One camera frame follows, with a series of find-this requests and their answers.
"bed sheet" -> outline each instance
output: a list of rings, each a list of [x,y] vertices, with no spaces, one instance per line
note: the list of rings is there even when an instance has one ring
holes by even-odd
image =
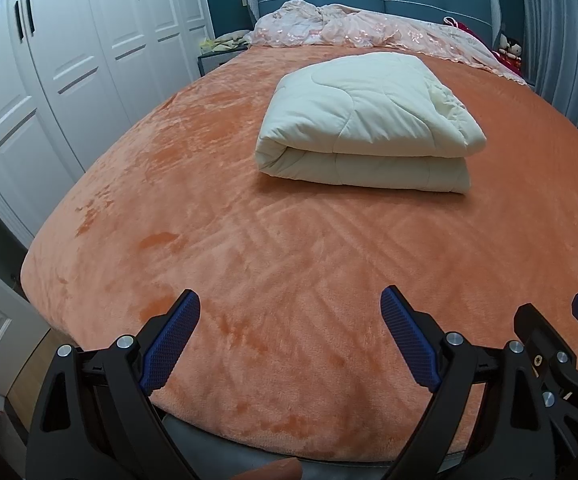
[[[363,52],[253,48],[154,110],[38,233],[22,268],[30,301],[95,349],[192,288],[200,322],[152,400],[211,433],[319,459],[393,459],[429,399],[380,317],[387,285],[487,346],[514,338],[531,301],[578,353],[578,131],[526,86],[420,55],[488,139],[465,196],[259,173],[280,78]]]

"white comforter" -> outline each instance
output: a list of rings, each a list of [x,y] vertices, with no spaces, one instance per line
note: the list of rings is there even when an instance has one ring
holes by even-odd
[[[464,193],[482,130],[415,56],[376,52],[307,66],[278,83],[258,168],[323,184]]]

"nightstand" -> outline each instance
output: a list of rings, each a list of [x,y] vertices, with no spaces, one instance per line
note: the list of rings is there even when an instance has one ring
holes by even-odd
[[[198,57],[198,68],[200,75],[207,75],[211,70],[215,70],[220,65],[224,65],[229,59],[233,59],[238,54],[242,54],[247,49],[246,46],[239,46],[233,50],[225,52],[209,52]]]

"stuffed toy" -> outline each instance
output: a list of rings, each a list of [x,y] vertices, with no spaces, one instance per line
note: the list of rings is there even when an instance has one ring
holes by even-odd
[[[502,56],[506,56],[509,61],[520,70],[522,65],[522,47],[513,38],[508,38],[504,34],[500,34],[500,48],[498,52]]]

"white wardrobe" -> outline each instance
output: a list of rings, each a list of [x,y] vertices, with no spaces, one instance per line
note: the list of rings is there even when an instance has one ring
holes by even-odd
[[[199,77],[206,0],[0,0],[0,218],[28,247],[124,132]]]

